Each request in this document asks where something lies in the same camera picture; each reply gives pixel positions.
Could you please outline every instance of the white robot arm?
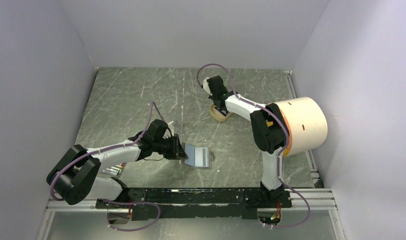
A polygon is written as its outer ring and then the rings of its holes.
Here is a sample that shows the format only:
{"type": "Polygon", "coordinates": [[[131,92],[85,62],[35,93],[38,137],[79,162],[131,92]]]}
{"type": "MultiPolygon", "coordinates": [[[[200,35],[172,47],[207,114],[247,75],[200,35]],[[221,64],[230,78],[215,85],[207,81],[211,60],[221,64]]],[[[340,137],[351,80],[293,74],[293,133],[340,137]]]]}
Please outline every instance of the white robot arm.
{"type": "Polygon", "coordinates": [[[141,134],[115,144],[124,147],[107,151],[102,148],[85,149],[81,145],[72,146],[62,157],[59,163],[47,176],[47,183],[51,185],[53,179],[64,167],[75,159],[87,153],[96,152],[80,160],[77,164],[65,171],[57,180],[54,190],[69,204],[74,205],[84,198],[115,200],[126,189],[126,186],[115,178],[101,178],[97,174],[111,166],[121,163],[135,162],[150,156],[153,152],[163,155],[169,160],[187,158],[177,134],[170,135],[168,124],[161,120],[154,120],[143,137],[134,145],[134,141],[141,134]]]}
{"type": "Polygon", "coordinates": [[[261,183],[269,191],[283,187],[279,181],[282,177],[282,156],[315,149],[326,139],[328,127],[325,116],[311,98],[301,97],[270,104],[256,103],[240,94],[234,95],[232,91],[227,91],[220,76],[204,79],[202,88],[213,100],[211,115],[215,119],[222,121],[234,113],[251,122],[254,141],[263,156],[261,183]],[[281,151],[286,143],[284,131],[278,122],[256,106],[267,108],[286,127],[289,144],[284,151],[281,151]]]}

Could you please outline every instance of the purple wire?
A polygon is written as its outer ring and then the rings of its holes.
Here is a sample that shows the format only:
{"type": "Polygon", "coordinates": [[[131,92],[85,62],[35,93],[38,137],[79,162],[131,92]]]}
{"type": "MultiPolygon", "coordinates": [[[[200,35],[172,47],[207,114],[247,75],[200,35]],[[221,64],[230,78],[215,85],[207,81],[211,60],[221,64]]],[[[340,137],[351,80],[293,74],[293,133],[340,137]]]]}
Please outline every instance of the purple wire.
{"type": "Polygon", "coordinates": [[[310,218],[311,210],[310,210],[309,202],[307,202],[307,199],[306,199],[305,197],[303,197],[303,195],[301,195],[301,193],[299,193],[299,192],[296,191],[294,188],[292,188],[292,187],[288,186],[287,184],[285,184],[285,183],[282,181],[281,176],[280,176],[280,167],[281,167],[280,164],[279,164],[279,163],[280,163],[280,155],[282,154],[283,151],[285,151],[285,149],[288,147],[288,145],[289,145],[289,143],[290,143],[290,138],[289,138],[289,136],[288,136],[287,129],[286,129],[285,126],[282,124],[282,122],[278,119],[278,117],[275,116],[275,115],[274,115],[271,111],[269,111],[267,108],[265,108],[265,107],[263,107],[263,106],[260,106],[260,105],[258,105],[258,104],[255,104],[255,103],[252,102],[252,101],[249,101],[249,100],[247,100],[247,99],[245,99],[245,98],[242,98],[242,97],[238,96],[237,92],[235,91],[235,80],[234,80],[234,78],[231,76],[231,73],[230,73],[224,66],[222,66],[222,65],[220,65],[220,64],[217,64],[217,63],[209,63],[209,64],[206,64],[206,65],[202,66],[202,67],[198,70],[198,72],[197,72],[197,82],[198,82],[198,84],[200,85],[201,88],[203,87],[203,85],[201,84],[200,80],[198,79],[198,75],[200,74],[200,72],[201,72],[205,67],[208,67],[208,66],[218,66],[218,67],[220,67],[221,69],[223,69],[223,70],[228,74],[229,78],[231,79],[232,92],[234,93],[235,97],[236,97],[238,100],[240,100],[240,101],[243,101],[243,102],[245,102],[245,103],[247,103],[247,104],[250,104],[250,105],[252,105],[252,106],[255,106],[255,107],[260,108],[260,109],[262,109],[263,111],[267,112],[267,113],[268,113],[271,117],[273,117],[273,119],[279,124],[279,126],[280,126],[281,129],[282,129],[282,131],[284,131],[285,138],[286,138],[286,143],[285,143],[285,146],[278,152],[278,155],[277,155],[277,174],[278,174],[278,178],[279,178],[279,181],[280,181],[286,188],[289,188],[293,193],[296,193],[296,194],[297,194],[298,196],[300,196],[301,199],[306,203],[306,205],[307,205],[307,215],[306,215],[306,217],[305,217],[303,220],[301,220],[301,221],[298,222],[298,223],[294,223],[294,224],[290,224],[290,225],[285,225],[285,226],[273,226],[273,228],[276,228],[276,229],[286,229],[286,228],[293,228],[293,227],[296,227],[296,226],[298,226],[298,225],[303,224],[304,222],[306,222],[306,221],[310,218]]]}
{"type": "Polygon", "coordinates": [[[155,224],[157,222],[157,220],[159,220],[160,218],[160,214],[161,214],[161,210],[159,205],[153,203],[153,202],[147,202],[147,201],[141,201],[141,202],[116,202],[116,201],[111,201],[108,199],[102,199],[105,202],[108,202],[110,204],[116,204],[116,205],[124,205],[124,206],[128,206],[128,205],[153,205],[157,208],[157,217],[156,219],[154,219],[154,221],[150,222],[149,224],[139,227],[139,228],[134,228],[134,229],[123,229],[123,228],[117,228],[114,227],[113,225],[110,224],[110,220],[109,220],[109,214],[107,214],[107,226],[111,229],[114,229],[116,231],[121,231],[121,232],[135,232],[135,231],[139,231],[139,230],[143,230],[146,229],[150,226],[152,226],[153,224],[155,224]]]}
{"type": "Polygon", "coordinates": [[[155,103],[154,101],[151,101],[151,103],[154,105],[154,108],[156,109],[157,113],[159,114],[160,119],[162,119],[162,121],[166,122],[166,121],[164,120],[162,114],[160,113],[159,108],[157,107],[156,103],[155,103]]]}

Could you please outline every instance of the purple cable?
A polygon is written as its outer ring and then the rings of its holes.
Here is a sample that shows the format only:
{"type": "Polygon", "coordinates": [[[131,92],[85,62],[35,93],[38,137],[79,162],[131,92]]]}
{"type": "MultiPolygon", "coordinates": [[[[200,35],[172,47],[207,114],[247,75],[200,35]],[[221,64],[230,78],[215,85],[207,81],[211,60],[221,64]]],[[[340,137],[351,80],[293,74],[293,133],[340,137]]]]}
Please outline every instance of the purple cable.
{"type": "Polygon", "coordinates": [[[250,104],[250,105],[252,105],[252,106],[255,106],[255,107],[260,108],[260,109],[262,109],[263,111],[267,112],[267,113],[268,113],[271,117],[273,117],[273,119],[279,124],[279,126],[280,126],[281,129],[282,129],[282,131],[284,131],[285,138],[286,138],[286,143],[285,143],[285,146],[278,152],[278,155],[277,155],[277,174],[278,174],[278,178],[279,178],[279,181],[280,181],[286,188],[290,189],[293,193],[296,193],[296,194],[297,194],[298,196],[300,196],[301,199],[306,203],[306,205],[307,205],[307,215],[306,215],[306,217],[305,217],[303,220],[301,220],[301,221],[298,222],[298,223],[290,224],[290,225],[285,225],[285,226],[273,226],[273,228],[276,228],[276,229],[286,229],[286,228],[292,228],[292,227],[296,227],[296,226],[298,226],[298,225],[303,224],[304,222],[306,222],[306,221],[310,218],[310,214],[311,214],[310,205],[309,205],[309,203],[307,202],[307,199],[306,199],[305,197],[303,197],[303,195],[301,195],[301,193],[299,193],[299,192],[296,191],[294,188],[292,188],[292,187],[288,186],[287,184],[285,184],[285,183],[282,181],[281,176],[280,176],[280,167],[281,167],[280,164],[279,164],[279,163],[280,163],[280,155],[282,154],[283,151],[285,151],[285,149],[288,147],[288,145],[289,145],[289,143],[290,143],[290,138],[289,138],[289,136],[288,136],[287,129],[286,129],[285,126],[282,124],[282,122],[278,119],[278,117],[275,116],[275,115],[274,115],[271,111],[269,111],[267,108],[265,108],[265,107],[263,107],[263,106],[260,106],[260,105],[258,105],[258,104],[255,104],[255,103],[253,103],[252,101],[249,101],[249,100],[247,100],[247,99],[244,99],[244,98],[239,97],[238,94],[237,94],[237,92],[235,91],[235,80],[234,80],[234,78],[231,76],[231,73],[230,73],[224,66],[222,66],[222,65],[220,65],[220,64],[217,64],[217,63],[209,63],[209,64],[206,64],[206,65],[202,66],[202,67],[198,70],[198,72],[197,72],[197,82],[198,82],[198,84],[200,85],[201,88],[203,88],[203,85],[201,84],[200,80],[198,79],[198,75],[200,74],[200,72],[201,72],[205,67],[208,67],[208,66],[218,66],[218,67],[220,67],[221,69],[223,69],[223,70],[228,74],[229,78],[231,79],[232,92],[234,93],[235,97],[236,97],[238,100],[240,100],[240,101],[243,101],[243,102],[245,102],[245,103],[247,103],[247,104],[250,104]]]}
{"type": "Polygon", "coordinates": [[[108,199],[102,199],[102,200],[105,201],[105,202],[108,202],[110,204],[116,204],[116,205],[124,205],[124,206],[128,206],[128,205],[153,205],[153,206],[155,206],[157,208],[157,217],[156,217],[156,219],[154,219],[154,221],[150,222],[149,224],[147,224],[145,226],[142,226],[142,227],[139,227],[139,228],[134,228],[134,229],[123,229],[123,228],[114,227],[113,225],[110,224],[109,214],[107,214],[107,217],[106,217],[107,226],[109,228],[111,228],[111,229],[116,230],[116,231],[135,232],[135,231],[143,230],[143,229],[146,229],[146,228],[152,226],[153,224],[155,224],[157,222],[157,220],[159,220],[159,218],[160,218],[160,214],[161,214],[160,207],[159,207],[159,205],[157,205],[157,204],[155,204],[153,202],[147,202],[147,201],[141,201],[141,202],[116,202],[116,201],[111,201],[111,200],[108,200],[108,199]]]}
{"type": "Polygon", "coordinates": [[[166,122],[166,121],[164,120],[162,114],[160,113],[159,108],[157,107],[156,103],[155,103],[154,101],[151,101],[151,103],[154,105],[154,108],[156,109],[157,113],[159,114],[160,119],[162,119],[162,121],[166,122]]]}

